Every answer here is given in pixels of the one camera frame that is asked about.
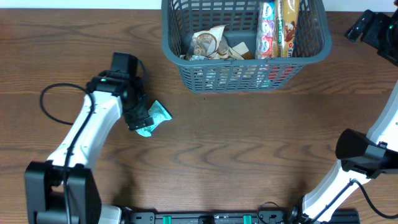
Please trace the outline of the teal snack packet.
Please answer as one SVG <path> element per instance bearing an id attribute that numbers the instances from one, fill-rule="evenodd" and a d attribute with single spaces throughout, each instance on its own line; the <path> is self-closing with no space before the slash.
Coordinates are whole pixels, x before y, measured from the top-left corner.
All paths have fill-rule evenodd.
<path id="1" fill-rule="evenodd" d="M 153 119 L 154 123 L 148 127 L 136 130 L 137 134 L 145 138 L 151 137 L 152 132 L 160 123 L 172 120 L 171 113 L 158 100 L 155 100 L 152 104 L 151 108 L 149 109 L 149 115 L 150 118 Z"/>

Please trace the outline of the grey plastic basket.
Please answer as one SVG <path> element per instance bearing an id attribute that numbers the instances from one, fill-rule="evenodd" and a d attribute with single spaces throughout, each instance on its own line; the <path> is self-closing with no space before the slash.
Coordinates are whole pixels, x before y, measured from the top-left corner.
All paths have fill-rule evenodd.
<path id="1" fill-rule="evenodd" d="M 183 84 L 194 93 L 266 91 L 284 86 L 304 66 L 325 59 L 332 41 L 321 1 L 300 1 L 295 48 L 290 58 L 256 59 L 259 3 L 264 1 L 163 1 L 162 49 L 173 62 Z M 181 59 L 188 52 L 193 34 L 226 25 L 224 37 L 230 47 L 244 42 L 250 60 Z M 235 66 L 255 68 L 249 78 L 231 81 Z"/>

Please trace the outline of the multicolour tissue pack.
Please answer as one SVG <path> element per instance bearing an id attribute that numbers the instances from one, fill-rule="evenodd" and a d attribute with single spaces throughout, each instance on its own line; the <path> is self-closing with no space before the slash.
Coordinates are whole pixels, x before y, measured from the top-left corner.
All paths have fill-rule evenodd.
<path id="1" fill-rule="evenodd" d="M 259 3 L 256 36 L 256 59 L 274 57 L 275 1 Z"/>

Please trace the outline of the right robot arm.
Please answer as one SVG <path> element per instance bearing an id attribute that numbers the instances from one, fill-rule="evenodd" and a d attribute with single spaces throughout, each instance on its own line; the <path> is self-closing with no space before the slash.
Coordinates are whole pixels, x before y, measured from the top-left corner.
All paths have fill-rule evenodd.
<path id="1" fill-rule="evenodd" d="M 345 37 L 377 49 L 379 56 L 397 64 L 397 14 L 366 10 L 346 31 Z M 381 174 L 397 173 L 397 89 L 393 89 L 381 115 L 364 134 L 346 129 L 336 144 L 336 162 L 322 181 L 294 206 L 285 223 L 359 223 L 356 210 L 341 210 L 340 205 L 360 189 L 370 208 L 380 217 L 386 215 L 372 203 L 364 185 Z"/>

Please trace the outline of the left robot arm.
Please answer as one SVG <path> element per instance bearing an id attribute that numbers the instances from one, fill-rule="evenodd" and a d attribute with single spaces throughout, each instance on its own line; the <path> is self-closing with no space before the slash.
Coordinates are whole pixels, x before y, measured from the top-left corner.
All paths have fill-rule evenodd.
<path id="1" fill-rule="evenodd" d="M 75 84 L 84 102 L 59 147 L 45 162 L 32 161 L 24 173 L 29 223 L 128 223 L 123 208 L 104 205 L 93 169 L 103 144 L 123 117 L 129 130 L 152 125 L 141 77 L 105 70 Z"/>

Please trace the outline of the beige nut bag with label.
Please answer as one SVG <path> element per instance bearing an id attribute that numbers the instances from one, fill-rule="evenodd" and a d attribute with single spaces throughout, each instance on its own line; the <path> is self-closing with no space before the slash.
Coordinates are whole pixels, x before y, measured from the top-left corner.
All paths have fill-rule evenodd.
<path id="1" fill-rule="evenodd" d="M 229 46 L 223 35 L 225 27 L 226 25 L 220 25 L 194 33 L 188 52 L 181 55 L 180 58 L 188 61 L 244 60 L 237 51 Z"/>

